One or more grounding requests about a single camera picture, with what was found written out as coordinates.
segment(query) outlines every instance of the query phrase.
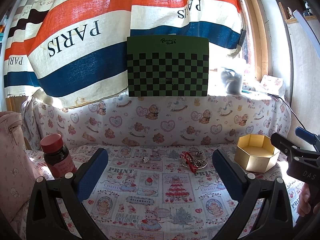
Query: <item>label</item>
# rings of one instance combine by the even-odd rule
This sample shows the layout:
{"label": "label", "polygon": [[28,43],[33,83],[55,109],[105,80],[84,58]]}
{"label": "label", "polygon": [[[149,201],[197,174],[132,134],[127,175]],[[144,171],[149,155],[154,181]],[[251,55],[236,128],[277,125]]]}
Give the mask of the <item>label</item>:
{"label": "label", "polygon": [[47,164],[47,166],[51,171],[52,176],[55,178],[62,178],[68,172],[75,173],[77,171],[70,154],[68,154],[68,156],[62,162],[59,162],[53,166]]}

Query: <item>checkerboard calibration board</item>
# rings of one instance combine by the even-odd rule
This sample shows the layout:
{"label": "checkerboard calibration board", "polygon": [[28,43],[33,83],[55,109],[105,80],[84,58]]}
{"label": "checkerboard calibration board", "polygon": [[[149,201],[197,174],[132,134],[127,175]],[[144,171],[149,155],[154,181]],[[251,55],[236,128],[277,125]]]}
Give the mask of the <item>checkerboard calibration board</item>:
{"label": "checkerboard calibration board", "polygon": [[128,37],[127,66],[129,97],[205,97],[209,41],[180,35]]}

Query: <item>open box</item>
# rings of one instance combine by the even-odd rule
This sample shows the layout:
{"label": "open box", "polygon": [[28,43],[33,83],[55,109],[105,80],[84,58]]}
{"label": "open box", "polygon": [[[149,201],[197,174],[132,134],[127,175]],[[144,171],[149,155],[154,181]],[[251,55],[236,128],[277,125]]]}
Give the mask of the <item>open box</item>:
{"label": "open box", "polygon": [[268,136],[248,134],[238,140],[235,161],[246,171],[263,173],[276,165],[279,153]]}

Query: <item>red lid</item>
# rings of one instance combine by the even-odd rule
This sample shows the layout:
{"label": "red lid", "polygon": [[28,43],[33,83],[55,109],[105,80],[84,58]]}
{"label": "red lid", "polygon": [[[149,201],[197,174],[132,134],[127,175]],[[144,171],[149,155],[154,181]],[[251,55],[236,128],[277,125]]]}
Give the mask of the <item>red lid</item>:
{"label": "red lid", "polygon": [[54,153],[63,147],[63,140],[60,134],[50,134],[40,141],[41,148],[45,153]]}

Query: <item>red jar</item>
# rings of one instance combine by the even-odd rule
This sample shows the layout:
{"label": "red jar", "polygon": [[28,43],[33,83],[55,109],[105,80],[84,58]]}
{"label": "red jar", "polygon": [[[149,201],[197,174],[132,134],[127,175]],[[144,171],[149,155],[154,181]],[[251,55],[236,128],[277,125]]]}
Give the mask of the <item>red jar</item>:
{"label": "red jar", "polygon": [[44,137],[40,141],[40,145],[44,152],[44,160],[55,179],[62,178],[68,172],[75,173],[77,171],[60,134]]}

